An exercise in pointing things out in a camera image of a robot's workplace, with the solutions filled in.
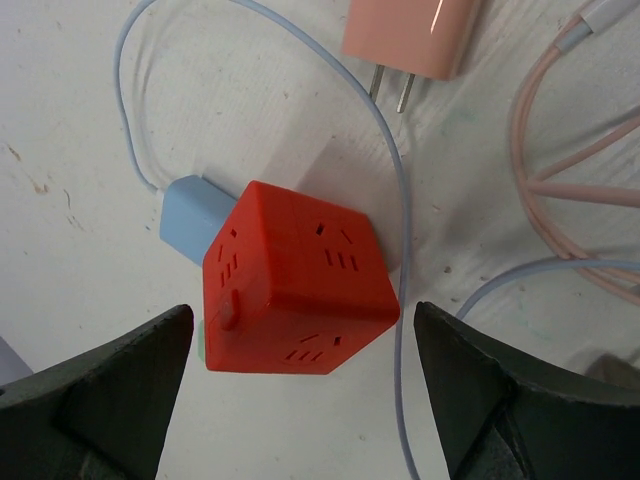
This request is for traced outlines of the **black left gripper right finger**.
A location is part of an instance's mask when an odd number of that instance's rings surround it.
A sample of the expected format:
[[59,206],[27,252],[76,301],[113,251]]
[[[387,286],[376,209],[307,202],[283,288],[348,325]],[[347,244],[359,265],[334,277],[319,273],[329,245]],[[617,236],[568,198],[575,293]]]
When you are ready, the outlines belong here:
[[414,328],[450,478],[638,478],[638,389],[554,366],[432,303]]

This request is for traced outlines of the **red cube power socket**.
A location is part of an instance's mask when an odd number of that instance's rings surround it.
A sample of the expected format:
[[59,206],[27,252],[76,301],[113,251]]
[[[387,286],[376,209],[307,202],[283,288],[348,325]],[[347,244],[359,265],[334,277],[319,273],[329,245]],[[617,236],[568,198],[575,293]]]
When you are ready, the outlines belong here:
[[366,215],[259,181],[202,272],[210,371],[325,375],[400,316]]

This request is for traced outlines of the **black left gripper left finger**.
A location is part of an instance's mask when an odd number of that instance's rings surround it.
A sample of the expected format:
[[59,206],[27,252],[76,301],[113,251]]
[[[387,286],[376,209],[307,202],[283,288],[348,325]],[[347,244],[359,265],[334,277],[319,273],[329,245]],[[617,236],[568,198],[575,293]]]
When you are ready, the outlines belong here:
[[177,305],[3,385],[2,478],[155,478],[193,332],[192,309]]

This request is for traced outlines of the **green charger plug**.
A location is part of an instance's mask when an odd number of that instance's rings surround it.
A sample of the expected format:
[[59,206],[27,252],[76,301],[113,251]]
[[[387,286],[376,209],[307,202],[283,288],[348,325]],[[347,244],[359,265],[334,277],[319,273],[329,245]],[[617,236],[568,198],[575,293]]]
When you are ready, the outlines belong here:
[[203,365],[206,364],[206,341],[205,341],[205,325],[201,320],[197,330],[197,353]]

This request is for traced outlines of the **salmon pink charger plug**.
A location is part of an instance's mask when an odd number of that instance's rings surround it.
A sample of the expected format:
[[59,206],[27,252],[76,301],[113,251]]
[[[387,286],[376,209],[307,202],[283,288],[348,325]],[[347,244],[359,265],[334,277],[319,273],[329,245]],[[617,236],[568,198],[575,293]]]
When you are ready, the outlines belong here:
[[386,70],[407,74],[396,108],[401,114],[417,77],[457,76],[481,5],[479,0],[352,0],[341,50],[375,66],[373,100]]

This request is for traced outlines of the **light blue charger plug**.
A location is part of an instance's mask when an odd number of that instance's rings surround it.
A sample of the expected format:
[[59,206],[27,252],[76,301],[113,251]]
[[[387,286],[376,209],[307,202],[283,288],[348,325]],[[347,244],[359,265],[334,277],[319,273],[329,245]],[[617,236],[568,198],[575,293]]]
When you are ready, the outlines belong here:
[[236,202],[203,177],[179,178],[164,193],[159,237],[201,267]]

